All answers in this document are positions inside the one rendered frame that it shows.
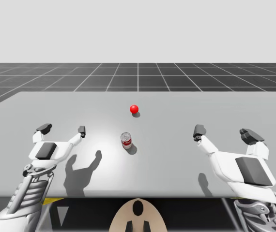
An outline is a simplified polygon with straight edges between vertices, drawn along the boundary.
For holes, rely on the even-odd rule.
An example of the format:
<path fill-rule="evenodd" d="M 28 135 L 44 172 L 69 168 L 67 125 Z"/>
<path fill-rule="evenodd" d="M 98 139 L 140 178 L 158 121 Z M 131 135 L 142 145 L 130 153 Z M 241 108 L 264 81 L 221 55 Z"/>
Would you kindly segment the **tan robot part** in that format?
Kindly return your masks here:
<path fill-rule="evenodd" d="M 108 232 L 168 232 L 165 222 L 150 202 L 133 199 L 115 214 Z"/>

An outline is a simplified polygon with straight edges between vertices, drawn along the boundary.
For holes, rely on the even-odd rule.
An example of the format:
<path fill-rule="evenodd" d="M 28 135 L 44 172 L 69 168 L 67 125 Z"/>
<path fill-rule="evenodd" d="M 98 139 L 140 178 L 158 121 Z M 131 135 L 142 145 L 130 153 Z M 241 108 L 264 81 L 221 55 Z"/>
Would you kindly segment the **red and white can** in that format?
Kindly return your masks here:
<path fill-rule="evenodd" d="M 131 134 L 128 132 L 124 132 L 120 136 L 121 143 L 124 149 L 129 149 L 132 145 L 132 137 Z"/>

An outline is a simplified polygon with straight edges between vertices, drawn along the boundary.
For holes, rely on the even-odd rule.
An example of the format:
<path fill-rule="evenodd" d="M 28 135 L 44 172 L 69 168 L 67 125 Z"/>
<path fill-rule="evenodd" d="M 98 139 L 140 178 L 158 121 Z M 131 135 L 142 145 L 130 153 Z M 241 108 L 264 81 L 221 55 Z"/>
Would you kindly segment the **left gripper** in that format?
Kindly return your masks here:
<path fill-rule="evenodd" d="M 36 143 L 29 154 L 35 168 L 48 168 L 65 160 L 71 152 L 71 144 L 78 145 L 86 135 L 85 126 L 79 126 L 78 133 L 68 142 L 44 142 L 44 136 L 50 132 L 51 123 L 41 125 L 32 136 Z"/>

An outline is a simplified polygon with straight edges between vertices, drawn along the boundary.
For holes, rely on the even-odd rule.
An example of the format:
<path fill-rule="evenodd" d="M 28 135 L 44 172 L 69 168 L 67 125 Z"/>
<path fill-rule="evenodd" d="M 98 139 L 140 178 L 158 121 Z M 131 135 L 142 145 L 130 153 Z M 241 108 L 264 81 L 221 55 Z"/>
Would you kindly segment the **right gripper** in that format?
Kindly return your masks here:
<path fill-rule="evenodd" d="M 194 127 L 193 140 L 203 153 L 208 154 L 214 173 L 226 182 L 240 198 L 266 203 L 276 203 L 272 187 L 276 180 L 265 160 L 269 149 L 264 139 L 250 129 L 240 129 L 242 141 L 247 145 L 246 154 L 220 152 L 206 137 L 207 130 L 201 124 Z"/>

